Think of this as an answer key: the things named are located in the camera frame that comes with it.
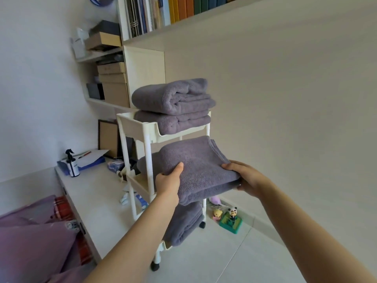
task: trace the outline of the white paper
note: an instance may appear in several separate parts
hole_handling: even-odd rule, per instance
[[[106,152],[108,152],[108,150],[91,150],[91,153],[87,154],[81,159],[79,159],[79,157],[82,155],[85,155],[87,152],[82,153],[81,155],[75,155],[74,157],[77,161],[77,165],[82,168],[82,167],[92,164],[99,157],[102,157]]]

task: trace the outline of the green toy base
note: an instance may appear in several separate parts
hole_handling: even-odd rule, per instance
[[[228,222],[230,222],[230,214],[226,212],[219,221],[219,226],[225,228],[226,230],[229,230],[234,234],[237,234],[242,224],[242,219],[240,217],[237,217],[233,225],[229,225]]]

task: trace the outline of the black wheel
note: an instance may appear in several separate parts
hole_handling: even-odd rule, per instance
[[[160,268],[160,264],[159,263],[156,264],[152,261],[152,263],[150,264],[150,269],[154,272],[154,271],[157,271],[159,268]]]

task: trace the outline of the plaid cloth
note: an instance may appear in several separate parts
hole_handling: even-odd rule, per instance
[[[57,197],[55,199],[54,214],[55,218],[59,220],[68,221],[75,219],[72,209],[65,196]],[[87,264],[92,261],[92,252],[90,251],[88,242],[86,241],[84,234],[81,231],[77,234],[76,242],[78,244],[81,265]]]

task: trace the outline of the folded towel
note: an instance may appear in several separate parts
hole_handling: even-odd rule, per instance
[[[177,205],[163,240],[172,246],[180,245],[202,222],[202,205],[196,201],[187,206]]]
[[[159,173],[169,175],[179,162],[185,165],[178,190],[182,205],[219,195],[240,184],[238,173],[221,167],[229,160],[208,136],[173,142],[153,153],[154,178]],[[147,174],[145,157],[138,161],[137,168]]]
[[[160,85],[147,85],[132,94],[132,103],[141,110],[181,115],[208,110],[215,101],[206,94],[207,80],[195,78]]]
[[[158,131],[161,135],[175,134],[183,130],[206,125],[211,122],[208,110],[182,114],[167,115],[139,110],[134,119],[140,122],[157,122]]]

